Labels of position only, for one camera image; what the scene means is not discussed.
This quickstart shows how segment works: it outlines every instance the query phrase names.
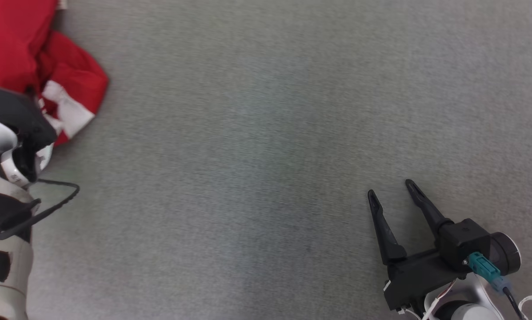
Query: teal connector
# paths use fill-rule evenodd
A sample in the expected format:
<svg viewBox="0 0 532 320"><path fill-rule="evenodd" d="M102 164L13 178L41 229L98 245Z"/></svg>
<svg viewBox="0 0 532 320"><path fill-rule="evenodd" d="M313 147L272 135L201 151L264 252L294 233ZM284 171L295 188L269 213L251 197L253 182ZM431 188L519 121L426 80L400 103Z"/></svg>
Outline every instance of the teal connector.
<svg viewBox="0 0 532 320"><path fill-rule="evenodd" d="M501 276L499 268L481 253L474 252L467 257L468 265L473 273L485 278L496 292L503 293L503 288L511 289L511 283Z"/></svg>
<svg viewBox="0 0 532 320"><path fill-rule="evenodd" d="M467 257L469 267L474 273L484 277L487 282L492 283L495 278L501 276L499 268L495 267L489 259L485 258L481 253L474 252Z"/></svg>

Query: white cable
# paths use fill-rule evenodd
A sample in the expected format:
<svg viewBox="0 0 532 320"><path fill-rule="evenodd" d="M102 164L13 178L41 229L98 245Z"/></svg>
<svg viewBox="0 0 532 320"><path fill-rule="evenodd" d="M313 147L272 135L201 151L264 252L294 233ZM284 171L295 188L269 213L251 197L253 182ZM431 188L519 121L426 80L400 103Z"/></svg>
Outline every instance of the white cable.
<svg viewBox="0 0 532 320"><path fill-rule="evenodd" d="M422 320L428 320L430 318L430 316L432 315L432 312L434 311L434 308L436 308L436 306L438 305L438 302L440 301L440 299L443 298L449 292L449 290L451 290L451 288L453 287L453 284L455 283L456 280L457 280L457 278L455 280L453 280L449 284L449 286L447 288L445 288L445 290L443 290L440 294L438 294L438 296L434 299L434 302L432 302L432 304L430 305L430 308L428 309L428 312L426 312L424 314L424 316L422 317Z"/></svg>
<svg viewBox="0 0 532 320"><path fill-rule="evenodd" d="M410 314L413 314L413 315L416 317L416 319L418 319L418 320L422 320L422 319L420 319L420 316L416 314L416 312L410 310L409 308L402 308L402 310L403 310L404 312L408 312L408 313L410 313Z"/></svg>
<svg viewBox="0 0 532 320"><path fill-rule="evenodd" d="M522 316L524 317L524 320L528 320L528 318L526 317L526 315L522 311L522 305L525 302L529 301L529 300L532 300L532 296L526 296L523 300L520 300L520 302L518 303L518 310L520 311L520 313L522 313Z"/></svg>

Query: white stripe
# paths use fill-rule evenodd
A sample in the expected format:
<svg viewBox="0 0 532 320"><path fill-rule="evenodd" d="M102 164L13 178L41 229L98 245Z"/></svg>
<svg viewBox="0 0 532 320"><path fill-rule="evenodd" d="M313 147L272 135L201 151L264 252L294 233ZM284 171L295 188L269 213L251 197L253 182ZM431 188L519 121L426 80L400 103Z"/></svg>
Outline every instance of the white stripe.
<svg viewBox="0 0 532 320"><path fill-rule="evenodd" d="M55 81L47 81L43 97L58 104L58 118L63 122L64 133L69 139L94 118L92 112L69 96L66 90Z"/></svg>

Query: red towel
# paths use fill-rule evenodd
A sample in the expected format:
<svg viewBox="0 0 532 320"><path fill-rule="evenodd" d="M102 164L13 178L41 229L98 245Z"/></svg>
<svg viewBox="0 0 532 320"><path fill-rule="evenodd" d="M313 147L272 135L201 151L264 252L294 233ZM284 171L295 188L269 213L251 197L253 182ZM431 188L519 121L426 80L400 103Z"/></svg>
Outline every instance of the red towel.
<svg viewBox="0 0 532 320"><path fill-rule="evenodd" d="M66 36L50 30L58 0L0 0L0 87L38 93L61 144L98 112L108 77Z"/></svg>

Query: gray carpet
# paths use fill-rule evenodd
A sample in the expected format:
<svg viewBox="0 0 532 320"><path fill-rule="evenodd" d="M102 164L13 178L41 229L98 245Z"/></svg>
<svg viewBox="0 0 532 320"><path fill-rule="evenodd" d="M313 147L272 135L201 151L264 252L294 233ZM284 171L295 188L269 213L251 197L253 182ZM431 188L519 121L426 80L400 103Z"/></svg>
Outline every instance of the gray carpet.
<svg viewBox="0 0 532 320"><path fill-rule="evenodd" d="M83 190L34 229L32 319L409 319L365 200L432 247L406 178L510 235L532 294L532 0L69 6L111 85L44 175Z"/></svg>

